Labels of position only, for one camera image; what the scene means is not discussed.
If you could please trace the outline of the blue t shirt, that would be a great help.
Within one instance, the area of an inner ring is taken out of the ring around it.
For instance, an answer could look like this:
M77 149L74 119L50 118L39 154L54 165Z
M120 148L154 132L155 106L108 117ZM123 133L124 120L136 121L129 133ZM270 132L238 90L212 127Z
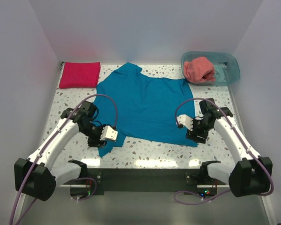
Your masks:
M104 157L114 147L122 147L126 137L154 142L196 147L186 138L187 129L176 126L175 110L193 98L185 79L152 78L142 74L141 67L126 63L97 85L94 104L97 120L116 125L115 142L98 149Z

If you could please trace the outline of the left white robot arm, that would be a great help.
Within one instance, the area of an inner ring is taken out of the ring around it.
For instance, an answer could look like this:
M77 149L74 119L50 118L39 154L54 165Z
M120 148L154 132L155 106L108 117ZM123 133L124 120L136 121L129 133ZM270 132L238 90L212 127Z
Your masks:
M66 109L53 132L27 159L19 158L14 165L15 189L41 201L48 200L56 187L71 180L77 184L88 178L85 163L70 160L64 167L53 169L53 165L67 143L77 134L88 137L90 147L104 146L108 139L115 140L117 132L110 125L95 125L93 120L97 107L84 102L74 109Z

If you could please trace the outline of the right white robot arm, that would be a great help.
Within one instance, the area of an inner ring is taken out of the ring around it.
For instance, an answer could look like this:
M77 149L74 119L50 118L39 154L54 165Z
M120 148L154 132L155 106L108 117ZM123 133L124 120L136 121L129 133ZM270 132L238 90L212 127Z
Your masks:
M218 107L212 98L202 98L200 109L202 117L196 119L179 115L176 117L177 124L187 128L186 138L195 143L205 143L209 131L216 131L228 147L234 165L228 166L218 160L203 162L197 180L204 184L221 181L229 186L236 197L270 195L274 191L271 159L262 157L250 145L229 108Z

